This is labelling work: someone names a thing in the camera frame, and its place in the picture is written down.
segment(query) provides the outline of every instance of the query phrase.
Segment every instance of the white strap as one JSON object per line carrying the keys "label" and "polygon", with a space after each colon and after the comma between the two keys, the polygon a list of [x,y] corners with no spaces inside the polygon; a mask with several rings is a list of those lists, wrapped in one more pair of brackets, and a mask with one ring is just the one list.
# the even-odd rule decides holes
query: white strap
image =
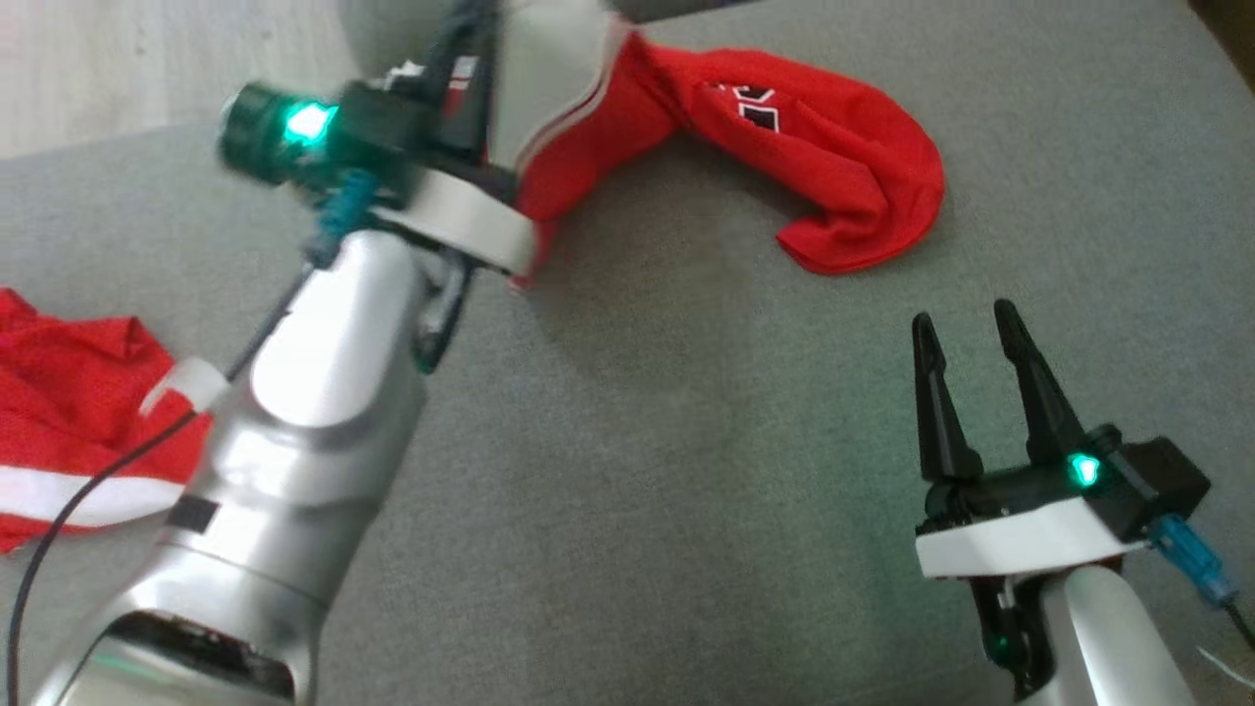
{"label": "white strap", "polygon": [[1141,549],[1124,544],[1083,498],[915,538],[927,578],[1000,577],[1088,564]]}
{"label": "white strap", "polygon": [[227,379],[217,369],[201,359],[183,359],[161,379],[152,391],[139,404],[139,414],[147,416],[166,395],[167,390],[173,390],[188,403],[197,413],[203,413],[213,406],[222,394],[231,387]]}

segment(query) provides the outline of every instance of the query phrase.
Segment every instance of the gray couch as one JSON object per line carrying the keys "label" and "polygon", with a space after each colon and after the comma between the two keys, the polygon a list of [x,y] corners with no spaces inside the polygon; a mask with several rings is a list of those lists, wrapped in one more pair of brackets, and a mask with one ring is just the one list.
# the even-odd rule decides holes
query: gray couch
{"label": "gray couch", "polygon": [[[945,158],[937,223],[820,277],[772,240],[806,203],[707,145],[609,178],[531,293],[474,291],[333,612],[323,702],[1009,702],[968,591],[912,553],[909,321],[934,313],[969,438],[1010,464],[996,296],[1083,421],[1166,434],[1206,469],[1196,525],[1255,587],[1255,99],[1183,3],[764,0],[646,31],[881,87]],[[223,174],[212,140],[0,164],[0,282],[65,317],[138,313],[225,364],[311,218]],[[157,524],[53,551],[28,678]],[[0,559],[5,614],[28,556]],[[1195,652],[1242,656],[1222,617],[1157,557],[1126,573],[1200,703],[1241,702]]]}

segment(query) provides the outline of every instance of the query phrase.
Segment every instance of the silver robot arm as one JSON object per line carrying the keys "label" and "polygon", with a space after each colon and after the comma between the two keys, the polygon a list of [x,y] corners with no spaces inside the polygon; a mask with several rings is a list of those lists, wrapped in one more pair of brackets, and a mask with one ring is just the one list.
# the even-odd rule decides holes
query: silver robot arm
{"label": "silver robot arm", "polygon": [[323,622],[425,401],[428,287],[398,236],[344,241],[217,409],[144,564],[33,703],[314,702]]}
{"label": "silver robot arm", "polygon": [[[319,636],[418,424],[423,375],[472,272],[532,266],[517,176],[596,94],[629,31],[597,0],[497,10],[464,0],[422,75],[351,83],[334,104],[250,84],[228,107],[223,162],[321,208],[316,268],[216,406],[144,564],[83,621],[36,706],[314,703]],[[336,204],[350,188],[369,196],[351,217]]]}
{"label": "silver robot arm", "polygon": [[1012,673],[1020,703],[1194,706],[1146,608],[1109,566],[1143,549],[1153,528],[1185,527],[1210,483],[1167,439],[1126,444],[1112,425],[1084,433],[1015,306],[1000,300],[994,312],[1019,379],[1029,464],[988,474],[950,400],[931,319],[912,325],[931,484],[915,542],[924,576],[968,582],[985,653]]}

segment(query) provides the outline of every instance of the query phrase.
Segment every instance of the blue connector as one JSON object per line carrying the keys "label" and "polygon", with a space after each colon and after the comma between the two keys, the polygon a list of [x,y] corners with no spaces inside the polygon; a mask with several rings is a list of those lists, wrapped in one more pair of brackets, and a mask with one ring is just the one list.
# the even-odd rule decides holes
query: blue connector
{"label": "blue connector", "polygon": [[340,255],[340,242],[361,227],[375,198],[379,181],[368,171],[351,169],[340,191],[328,199],[318,218],[318,234],[305,243],[305,258],[325,270]]}
{"label": "blue connector", "polygon": [[1194,533],[1194,528],[1181,515],[1163,515],[1151,523],[1151,544],[1190,577],[1202,599],[1212,608],[1221,608],[1237,596],[1237,589],[1225,576],[1220,557]]}

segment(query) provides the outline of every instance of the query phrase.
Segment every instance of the wooden floor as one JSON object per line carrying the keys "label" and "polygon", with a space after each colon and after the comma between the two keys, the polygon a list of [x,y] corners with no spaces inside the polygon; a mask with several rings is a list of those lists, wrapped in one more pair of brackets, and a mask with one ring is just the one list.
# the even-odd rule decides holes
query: wooden floor
{"label": "wooden floor", "polygon": [[336,0],[0,0],[0,157],[215,120],[254,78],[355,74]]}

